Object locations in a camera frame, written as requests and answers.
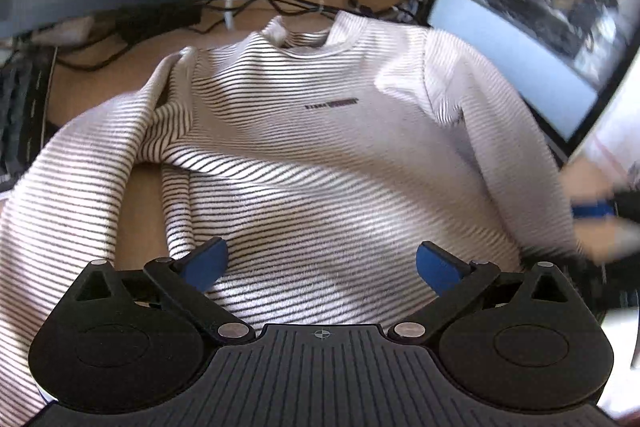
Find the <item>striped beige knit sweater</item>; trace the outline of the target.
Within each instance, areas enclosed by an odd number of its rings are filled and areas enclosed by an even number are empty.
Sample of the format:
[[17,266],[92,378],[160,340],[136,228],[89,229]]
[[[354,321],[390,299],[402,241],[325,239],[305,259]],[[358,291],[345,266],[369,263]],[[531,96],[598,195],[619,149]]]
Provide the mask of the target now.
[[506,270],[576,245],[544,135],[477,49],[348,13],[311,34],[275,18],[164,58],[17,182],[1,213],[3,425],[40,410],[32,338],[91,260],[114,259],[140,162],[162,168],[168,253],[224,239],[212,296],[254,327],[392,325],[434,296],[422,242]]

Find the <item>black computer keyboard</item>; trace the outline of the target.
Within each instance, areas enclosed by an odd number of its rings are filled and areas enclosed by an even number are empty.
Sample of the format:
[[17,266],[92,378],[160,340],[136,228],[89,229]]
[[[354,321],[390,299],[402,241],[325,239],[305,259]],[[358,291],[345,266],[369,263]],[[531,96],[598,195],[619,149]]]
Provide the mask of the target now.
[[58,49],[13,51],[1,65],[1,193],[9,192],[46,143],[47,110]]

